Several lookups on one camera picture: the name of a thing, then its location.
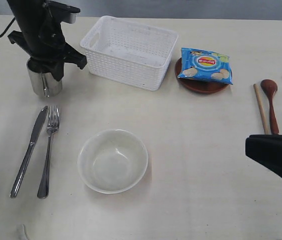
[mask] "wooden spoon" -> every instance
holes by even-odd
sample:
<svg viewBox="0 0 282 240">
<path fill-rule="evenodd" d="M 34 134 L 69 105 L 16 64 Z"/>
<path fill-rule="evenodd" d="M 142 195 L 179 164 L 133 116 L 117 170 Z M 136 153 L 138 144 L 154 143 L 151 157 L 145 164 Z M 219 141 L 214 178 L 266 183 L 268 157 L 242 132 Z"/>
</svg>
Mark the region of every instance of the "wooden spoon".
<svg viewBox="0 0 282 240">
<path fill-rule="evenodd" d="M 279 128 L 277 124 L 277 119 L 275 115 L 275 110 L 273 108 L 273 97 L 278 91 L 278 85 L 275 81 L 270 79 L 265 79 L 261 82 L 261 88 L 264 91 L 270 105 L 270 129 L 272 134 L 279 134 Z"/>
</svg>

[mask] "fork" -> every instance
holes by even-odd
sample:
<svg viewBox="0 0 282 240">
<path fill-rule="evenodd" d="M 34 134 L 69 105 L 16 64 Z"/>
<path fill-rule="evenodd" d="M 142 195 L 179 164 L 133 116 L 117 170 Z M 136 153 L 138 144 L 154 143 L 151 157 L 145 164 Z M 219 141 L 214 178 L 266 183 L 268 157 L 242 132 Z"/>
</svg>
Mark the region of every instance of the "fork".
<svg viewBox="0 0 282 240">
<path fill-rule="evenodd" d="M 48 135 L 47 150 L 45 156 L 44 169 L 41 177 L 39 189 L 37 191 L 37 197 L 39 199 L 45 199 L 49 195 L 49 175 L 50 175 L 50 158 L 51 158 L 51 143 L 53 134 L 59 130 L 59 109 L 57 106 L 49 106 L 48 122 L 46 127 L 46 133 Z"/>
</svg>

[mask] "lay's logo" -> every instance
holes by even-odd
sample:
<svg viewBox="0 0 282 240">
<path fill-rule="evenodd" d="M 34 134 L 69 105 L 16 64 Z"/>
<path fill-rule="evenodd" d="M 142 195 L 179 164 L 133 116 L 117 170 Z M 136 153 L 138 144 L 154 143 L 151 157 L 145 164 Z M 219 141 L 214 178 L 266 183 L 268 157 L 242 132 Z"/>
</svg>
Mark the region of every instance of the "lay's logo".
<svg viewBox="0 0 282 240">
<path fill-rule="evenodd" d="M 201 64 L 202 66 L 207 66 L 207 67 L 210 67 L 216 64 L 216 60 L 209 56 L 202 56 L 197 60 L 197 62 Z"/>
</svg>

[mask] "knife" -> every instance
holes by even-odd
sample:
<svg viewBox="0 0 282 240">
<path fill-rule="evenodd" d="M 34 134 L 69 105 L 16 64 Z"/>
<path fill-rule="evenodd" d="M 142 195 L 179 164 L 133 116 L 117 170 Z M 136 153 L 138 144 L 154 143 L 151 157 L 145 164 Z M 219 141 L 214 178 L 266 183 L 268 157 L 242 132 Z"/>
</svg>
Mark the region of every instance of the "knife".
<svg viewBox="0 0 282 240">
<path fill-rule="evenodd" d="M 27 150 L 23 158 L 22 164 L 20 166 L 19 172 L 16 175 L 16 179 L 14 181 L 12 190 L 10 192 L 10 198 L 15 198 L 18 195 L 22 180 L 25 176 L 25 173 L 26 173 L 26 170 L 27 170 L 30 158 L 31 158 L 31 154 L 37 143 L 42 126 L 45 123 L 47 112 L 48 112 L 48 106 L 45 106 L 44 108 L 41 109 L 39 115 L 36 118 L 33 130 L 32 130 L 32 134 L 31 134 L 29 146 L 27 147 Z"/>
</svg>

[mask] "white plastic basket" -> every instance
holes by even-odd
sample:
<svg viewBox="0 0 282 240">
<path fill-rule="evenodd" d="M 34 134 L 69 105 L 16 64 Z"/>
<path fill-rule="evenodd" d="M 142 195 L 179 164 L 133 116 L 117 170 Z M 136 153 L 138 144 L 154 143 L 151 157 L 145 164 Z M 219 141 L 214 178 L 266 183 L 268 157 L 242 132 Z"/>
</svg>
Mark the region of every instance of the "white plastic basket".
<svg viewBox="0 0 282 240">
<path fill-rule="evenodd" d="M 159 89 L 178 34 L 163 28 L 103 16 L 80 46 L 90 72 L 145 90 Z"/>
</svg>

